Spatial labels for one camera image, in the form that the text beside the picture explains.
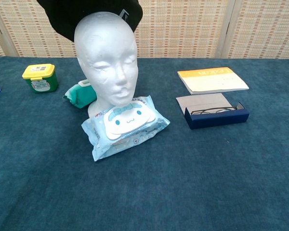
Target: mannequin lip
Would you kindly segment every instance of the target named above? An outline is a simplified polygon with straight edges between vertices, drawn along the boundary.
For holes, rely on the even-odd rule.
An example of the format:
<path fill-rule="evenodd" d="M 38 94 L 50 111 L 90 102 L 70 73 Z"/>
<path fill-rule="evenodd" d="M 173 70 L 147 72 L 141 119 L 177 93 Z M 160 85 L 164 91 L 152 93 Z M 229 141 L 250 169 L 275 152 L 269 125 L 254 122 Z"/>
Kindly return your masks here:
<path fill-rule="evenodd" d="M 116 92 L 114 95 L 118 98 L 125 98 L 129 96 L 130 90 L 128 88 L 122 88 L 120 91 Z"/>

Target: mannequin nose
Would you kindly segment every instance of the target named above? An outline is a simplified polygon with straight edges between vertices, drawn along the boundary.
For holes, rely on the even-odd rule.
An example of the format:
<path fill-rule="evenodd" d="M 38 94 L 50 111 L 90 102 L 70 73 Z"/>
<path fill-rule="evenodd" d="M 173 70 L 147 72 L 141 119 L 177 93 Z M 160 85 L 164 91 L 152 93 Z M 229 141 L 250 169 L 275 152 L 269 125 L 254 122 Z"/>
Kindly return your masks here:
<path fill-rule="evenodd" d="M 127 78 L 121 65 L 118 65 L 116 72 L 117 72 L 118 83 L 120 84 L 127 83 Z"/>

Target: yellow booklet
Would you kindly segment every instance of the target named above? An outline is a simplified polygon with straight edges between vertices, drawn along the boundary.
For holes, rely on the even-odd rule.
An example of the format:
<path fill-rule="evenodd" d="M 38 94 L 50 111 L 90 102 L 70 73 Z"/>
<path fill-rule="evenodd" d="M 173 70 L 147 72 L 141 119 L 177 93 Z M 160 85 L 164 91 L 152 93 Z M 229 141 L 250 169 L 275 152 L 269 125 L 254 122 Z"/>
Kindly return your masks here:
<path fill-rule="evenodd" d="M 229 67 L 178 71 L 192 95 L 247 90 L 247 84 Z"/>

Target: container label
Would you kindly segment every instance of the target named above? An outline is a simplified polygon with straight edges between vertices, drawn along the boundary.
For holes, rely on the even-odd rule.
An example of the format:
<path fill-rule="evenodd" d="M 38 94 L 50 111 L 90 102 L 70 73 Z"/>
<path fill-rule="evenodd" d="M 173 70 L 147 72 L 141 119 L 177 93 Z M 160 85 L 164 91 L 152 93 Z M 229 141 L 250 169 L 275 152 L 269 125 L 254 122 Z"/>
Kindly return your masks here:
<path fill-rule="evenodd" d="M 46 80 L 32 81 L 31 85 L 36 91 L 47 91 L 50 89 L 50 85 Z"/>
<path fill-rule="evenodd" d="M 44 71 L 46 69 L 45 66 L 35 66 L 31 68 L 31 71 Z"/>

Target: eyeglasses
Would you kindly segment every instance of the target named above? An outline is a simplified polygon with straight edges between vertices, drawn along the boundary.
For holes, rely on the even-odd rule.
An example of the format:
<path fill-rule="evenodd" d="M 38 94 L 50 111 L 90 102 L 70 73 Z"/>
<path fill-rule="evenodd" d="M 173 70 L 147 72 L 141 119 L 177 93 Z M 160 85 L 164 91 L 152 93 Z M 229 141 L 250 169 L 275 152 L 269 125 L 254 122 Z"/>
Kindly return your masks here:
<path fill-rule="evenodd" d="M 228 112 L 231 110 L 236 110 L 236 107 L 214 107 L 214 108 L 208 108 L 204 110 L 197 110 L 192 111 L 192 115 L 203 115 L 203 114 L 214 114 L 214 113 L 220 113 L 220 112 Z"/>

